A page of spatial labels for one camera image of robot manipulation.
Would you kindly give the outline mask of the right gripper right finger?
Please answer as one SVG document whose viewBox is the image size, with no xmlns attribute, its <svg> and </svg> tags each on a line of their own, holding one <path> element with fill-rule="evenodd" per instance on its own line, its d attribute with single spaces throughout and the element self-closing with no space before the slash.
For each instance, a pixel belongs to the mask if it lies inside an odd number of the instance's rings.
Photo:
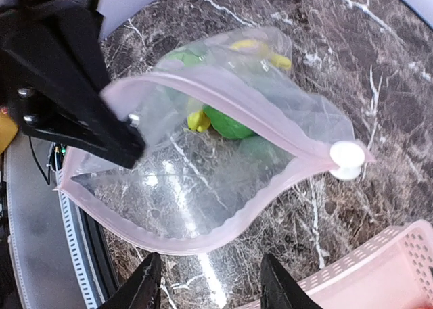
<svg viewBox="0 0 433 309">
<path fill-rule="evenodd" d="M 260 283 L 261 309 L 321 309 L 273 254 L 262 258 Z"/>
</svg>

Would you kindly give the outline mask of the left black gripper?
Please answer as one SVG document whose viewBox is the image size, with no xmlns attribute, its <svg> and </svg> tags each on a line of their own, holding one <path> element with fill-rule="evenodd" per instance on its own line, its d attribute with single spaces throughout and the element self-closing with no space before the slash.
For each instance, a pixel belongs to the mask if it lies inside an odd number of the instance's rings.
<svg viewBox="0 0 433 309">
<path fill-rule="evenodd" d="M 29 137 L 132 168 L 138 94 L 106 87 L 99 0 L 1 0 L 1 105 Z"/>
</svg>

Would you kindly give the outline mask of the green toy cabbage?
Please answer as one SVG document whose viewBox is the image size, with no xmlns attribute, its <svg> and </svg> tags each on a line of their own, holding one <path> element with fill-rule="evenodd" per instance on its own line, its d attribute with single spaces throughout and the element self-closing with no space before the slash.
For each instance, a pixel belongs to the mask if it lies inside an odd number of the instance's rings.
<svg viewBox="0 0 433 309">
<path fill-rule="evenodd" d="M 205 52 L 187 48 L 171 51 L 163 57 L 163 60 L 181 61 L 184 66 L 195 66 L 203 63 L 205 59 Z M 213 127 L 215 131 L 226 139 L 245 139 L 256 135 L 253 130 L 209 105 L 205 105 L 199 111 L 192 112 L 187 117 L 187 125 L 189 130 L 198 133 L 203 133 L 210 127 Z"/>
</svg>

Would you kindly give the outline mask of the clear zip top bag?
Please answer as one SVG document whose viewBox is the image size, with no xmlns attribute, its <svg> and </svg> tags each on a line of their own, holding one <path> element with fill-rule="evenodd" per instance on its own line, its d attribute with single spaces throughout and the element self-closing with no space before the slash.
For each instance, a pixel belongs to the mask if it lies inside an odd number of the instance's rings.
<svg viewBox="0 0 433 309">
<path fill-rule="evenodd" d="M 162 58 L 148 73 L 110 83 L 138 94 L 127 120 L 145 151 L 128 169 L 69 147 L 58 191 L 125 241 L 185 256 L 233 241 L 300 181 L 324 172 L 356 179 L 375 158 L 355 138 L 351 120 L 324 96 L 296 85 L 292 67 L 229 48 L 244 39 L 292 61 L 291 39 L 278 28 L 244 28 L 172 50 L 205 52 L 201 64 Z M 226 139 L 213 127 L 189 130 L 187 117 L 205 105 L 256 135 Z"/>
</svg>

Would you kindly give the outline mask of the yellow toy banana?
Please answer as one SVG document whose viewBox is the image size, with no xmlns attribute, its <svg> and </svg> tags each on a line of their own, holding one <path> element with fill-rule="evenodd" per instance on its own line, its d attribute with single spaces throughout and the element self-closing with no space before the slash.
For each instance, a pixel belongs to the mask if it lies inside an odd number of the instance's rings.
<svg viewBox="0 0 433 309">
<path fill-rule="evenodd" d="M 288 57 L 274 53 L 267 44 L 256 39 L 240 40 L 234 42 L 229 48 L 238 52 L 250 52 L 253 55 L 268 59 L 274 66 L 284 70 L 290 70 L 292 67 L 292 61 Z M 204 110 L 200 110 L 188 116 L 187 125 L 189 130 L 202 133 L 210 128 L 211 120 Z"/>
</svg>

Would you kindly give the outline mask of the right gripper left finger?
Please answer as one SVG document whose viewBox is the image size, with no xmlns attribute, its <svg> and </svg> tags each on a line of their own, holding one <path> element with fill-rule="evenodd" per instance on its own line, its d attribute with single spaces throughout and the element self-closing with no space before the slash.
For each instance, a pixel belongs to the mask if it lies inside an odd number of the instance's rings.
<svg viewBox="0 0 433 309">
<path fill-rule="evenodd" d="M 101 309 L 159 309 L 162 261 L 150 253 Z"/>
</svg>

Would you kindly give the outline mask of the pink perforated plastic basket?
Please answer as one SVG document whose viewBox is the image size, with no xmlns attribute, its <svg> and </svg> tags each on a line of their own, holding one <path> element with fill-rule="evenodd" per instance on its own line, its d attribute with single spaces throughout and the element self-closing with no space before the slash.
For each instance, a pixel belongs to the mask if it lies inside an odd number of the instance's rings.
<svg viewBox="0 0 433 309">
<path fill-rule="evenodd" d="M 321 308 L 431 308 L 432 225 L 389 226 L 297 284 Z"/>
</svg>

